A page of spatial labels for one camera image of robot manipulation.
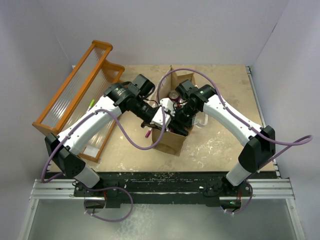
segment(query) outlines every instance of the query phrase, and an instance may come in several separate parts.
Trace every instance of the white paint stain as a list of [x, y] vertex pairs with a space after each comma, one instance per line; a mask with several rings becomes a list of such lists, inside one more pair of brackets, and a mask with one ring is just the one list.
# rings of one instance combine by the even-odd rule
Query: white paint stain
[[120, 166], [118, 166], [118, 168], [121, 168], [122, 170], [126, 170], [123, 163], [120, 163]]
[[198, 161], [198, 164], [201, 164], [201, 168], [205, 166], [205, 164], [202, 161]]
[[197, 145], [195, 148], [199, 151], [208, 151], [209, 154], [214, 152], [214, 155], [221, 153], [221, 148], [224, 146], [224, 142], [220, 137], [210, 138], [205, 144]]
[[131, 172], [139, 172], [139, 170], [133, 170], [132, 168], [130, 168], [129, 171], [131, 171]]
[[198, 156], [198, 153], [199, 153], [198, 151], [197, 152], [193, 151], [193, 152], [190, 153], [190, 156], [192, 156], [192, 157]]

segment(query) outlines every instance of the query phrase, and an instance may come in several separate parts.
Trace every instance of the black base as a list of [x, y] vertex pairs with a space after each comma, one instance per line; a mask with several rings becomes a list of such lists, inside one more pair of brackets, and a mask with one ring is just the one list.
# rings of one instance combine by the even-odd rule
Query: black base
[[[47, 173], [46, 178], [54, 173]], [[222, 205], [219, 197], [250, 196], [244, 181], [238, 187], [226, 189], [222, 186], [227, 172], [98, 172], [101, 178], [97, 188], [121, 187], [132, 196], [135, 204], [201, 204], [208, 207]], [[276, 179], [274, 171], [262, 171], [254, 179]], [[103, 197], [102, 191], [87, 191], [78, 183], [75, 197]], [[130, 204], [127, 194], [120, 190], [106, 191], [107, 208], [119, 208]]]

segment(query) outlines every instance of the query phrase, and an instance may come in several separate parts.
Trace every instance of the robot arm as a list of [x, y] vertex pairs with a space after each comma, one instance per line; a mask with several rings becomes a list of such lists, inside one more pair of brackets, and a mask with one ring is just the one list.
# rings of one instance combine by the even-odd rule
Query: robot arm
[[190, 119], [195, 117], [196, 113], [204, 112], [225, 126], [244, 147], [238, 157], [239, 162], [225, 177], [225, 182], [231, 184], [230, 187], [241, 184], [252, 173], [263, 167], [268, 159], [275, 154], [275, 144], [261, 138], [251, 130], [251, 127], [260, 129], [264, 136], [273, 140], [275, 139], [274, 129], [270, 126], [262, 128], [259, 124], [243, 116], [223, 99], [233, 113], [250, 124], [251, 127], [248, 128], [225, 109], [212, 86], [204, 85], [198, 89], [191, 81], [186, 80], [176, 88], [176, 91], [187, 103], [183, 108], [176, 110], [174, 122], [181, 125], [184, 123], [190, 124]]
[[[104, 110], [112, 113], [115, 117], [119, 117], [125, 111], [131, 111], [143, 120], [142, 126], [154, 128], [168, 126], [171, 116], [166, 114], [165, 123], [163, 123], [161, 107], [153, 108], [144, 101], [150, 95], [150, 91], [154, 91], [154, 89], [155, 85], [141, 74], [127, 87], [120, 83], [114, 83], [104, 92], [95, 106], [76, 123], [60, 132], [58, 136], [54, 136], [52, 133], [46, 136], [45, 143], [49, 155], [67, 137], [52, 158], [63, 174], [68, 178], [75, 178], [88, 188], [99, 187], [97, 185], [101, 180], [99, 175], [88, 167], [78, 157], [78, 154], [103, 126], [113, 120], [113, 117]], [[168, 110], [173, 110], [172, 102], [169, 103], [171, 104], [163, 103], [162, 105]]]

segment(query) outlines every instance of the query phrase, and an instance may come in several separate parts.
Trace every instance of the gray floor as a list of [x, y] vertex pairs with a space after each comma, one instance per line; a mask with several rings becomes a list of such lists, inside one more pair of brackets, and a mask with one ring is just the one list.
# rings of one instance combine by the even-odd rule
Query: gray floor
[[[130, 206], [104, 209], [101, 217], [124, 216]], [[231, 216], [204, 205], [134, 205], [122, 222], [84, 214], [83, 200], [40, 200], [30, 240], [273, 240], [296, 239], [284, 199], [254, 199]]]

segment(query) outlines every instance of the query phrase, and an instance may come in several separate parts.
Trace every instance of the clear plastic panel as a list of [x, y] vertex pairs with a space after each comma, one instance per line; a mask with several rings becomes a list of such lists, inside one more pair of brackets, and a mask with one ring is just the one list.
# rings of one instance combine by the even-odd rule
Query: clear plastic panel
[[54, 128], [64, 115], [69, 104], [75, 98], [76, 94], [85, 83], [89, 74], [97, 65], [99, 59], [105, 51], [100, 48], [94, 48], [88, 55], [80, 69], [76, 72], [69, 84], [63, 90], [57, 101], [54, 103], [48, 114], [45, 116], [41, 124]]
[[[102, 69], [99, 70], [97, 76], [84, 94], [78, 106], [75, 108], [74, 112], [72, 113], [63, 129], [67, 129], [69, 126], [78, 121], [87, 112], [88, 107], [93, 99], [95, 100], [95, 103], [99, 100], [99, 98], [104, 94], [107, 88], [112, 84], [118, 73], [118, 71], [108, 70], [107, 77]], [[107, 134], [111, 130], [112, 124], [113, 121], [104, 126], [96, 135], [91, 138], [87, 146], [92, 146], [93, 148], [100, 149]]]

